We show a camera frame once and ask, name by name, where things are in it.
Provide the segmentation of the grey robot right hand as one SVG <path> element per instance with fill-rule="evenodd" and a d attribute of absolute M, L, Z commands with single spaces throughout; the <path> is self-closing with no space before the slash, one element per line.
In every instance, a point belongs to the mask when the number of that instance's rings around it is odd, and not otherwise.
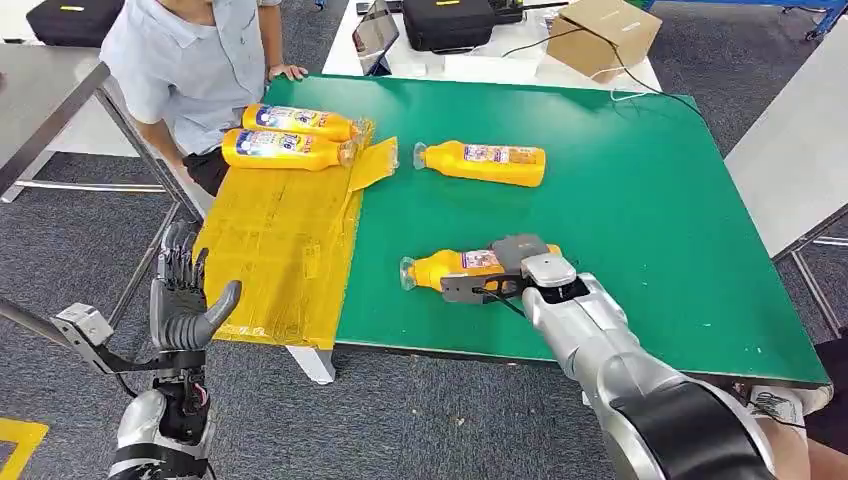
<path fill-rule="evenodd" d="M 518 274 L 521 270 L 521 261 L 525 258 L 545 253 L 562 253 L 559 246 L 545 244 L 536 234 L 508 235 L 493 241 L 489 248 L 507 274 Z"/>

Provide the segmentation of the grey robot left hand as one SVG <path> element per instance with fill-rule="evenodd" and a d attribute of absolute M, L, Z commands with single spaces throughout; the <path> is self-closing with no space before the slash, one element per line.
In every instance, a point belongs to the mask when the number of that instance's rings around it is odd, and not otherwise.
<path fill-rule="evenodd" d="M 204 291 L 208 250 L 193 253 L 196 225 L 176 220 L 165 229 L 150 289 L 150 331 L 161 351 L 201 351 L 236 309 L 242 282 L 226 284 L 210 305 Z"/>

